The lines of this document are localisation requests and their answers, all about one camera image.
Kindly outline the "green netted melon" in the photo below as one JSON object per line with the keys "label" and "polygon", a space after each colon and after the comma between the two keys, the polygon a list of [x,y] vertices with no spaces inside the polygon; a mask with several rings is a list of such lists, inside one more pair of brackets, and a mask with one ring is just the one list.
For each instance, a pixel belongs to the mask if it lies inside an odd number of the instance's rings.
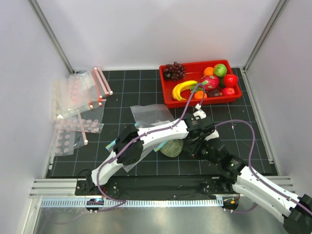
{"label": "green netted melon", "polygon": [[177,157],[183,149],[183,140],[174,139],[167,141],[161,148],[160,151],[167,157],[174,158]]}

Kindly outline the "clear zip bag blue zipper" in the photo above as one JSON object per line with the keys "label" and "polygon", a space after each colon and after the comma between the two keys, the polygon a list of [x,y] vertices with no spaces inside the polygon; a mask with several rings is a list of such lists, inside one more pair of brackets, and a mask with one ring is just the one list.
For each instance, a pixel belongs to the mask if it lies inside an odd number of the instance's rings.
{"label": "clear zip bag blue zipper", "polygon": [[131,106],[130,109],[137,128],[160,126],[175,120],[164,104],[152,104],[147,106],[136,105]]}

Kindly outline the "clear zip bag white label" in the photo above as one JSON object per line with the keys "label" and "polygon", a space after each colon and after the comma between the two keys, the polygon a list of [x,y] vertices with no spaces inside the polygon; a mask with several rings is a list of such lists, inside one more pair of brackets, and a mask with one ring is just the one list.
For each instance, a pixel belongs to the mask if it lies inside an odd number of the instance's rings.
{"label": "clear zip bag white label", "polygon": [[[109,143],[105,148],[106,150],[108,150],[110,153],[113,151],[113,147],[116,144],[116,139],[114,139],[111,143]],[[146,149],[144,149],[142,151],[142,154],[140,156],[140,159],[138,160],[138,162],[131,164],[131,165],[127,165],[127,166],[123,166],[123,169],[126,172],[129,172],[133,167],[135,167],[138,163],[140,163],[150,152],[152,152],[154,150],[154,148],[157,147],[157,144],[153,144],[149,147],[147,147]]]}

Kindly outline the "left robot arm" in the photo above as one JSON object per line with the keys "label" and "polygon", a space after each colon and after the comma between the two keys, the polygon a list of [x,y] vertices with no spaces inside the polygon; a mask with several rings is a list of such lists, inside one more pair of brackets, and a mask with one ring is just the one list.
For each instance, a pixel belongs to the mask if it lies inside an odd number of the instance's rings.
{"label": "left robot arm", "polygon": [[172,122],[147,128],[136,128],[132,124],[117,137],[104,162],[86,176],[86,189],[92,195],[100,194],[103,185],[119,169],[139,162],[145,151],[163,142],[182,139],[193,143],[218,137],[214,123],[205,114],[186,114]]}

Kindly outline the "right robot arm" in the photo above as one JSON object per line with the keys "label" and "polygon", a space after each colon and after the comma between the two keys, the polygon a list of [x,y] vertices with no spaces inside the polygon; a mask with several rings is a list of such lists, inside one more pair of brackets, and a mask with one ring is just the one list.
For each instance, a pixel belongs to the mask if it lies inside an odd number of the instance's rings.
{"label": "right robot arm", "polygon": [[184,151],[195,159],[214,164],[224,177],[219,182],[223,192],[235,191],[254,201],[278,219],[287,233],[312,232],[310,196],[298,196],[265,178],[250,164],[231,154],[218,138],[186,140]]}

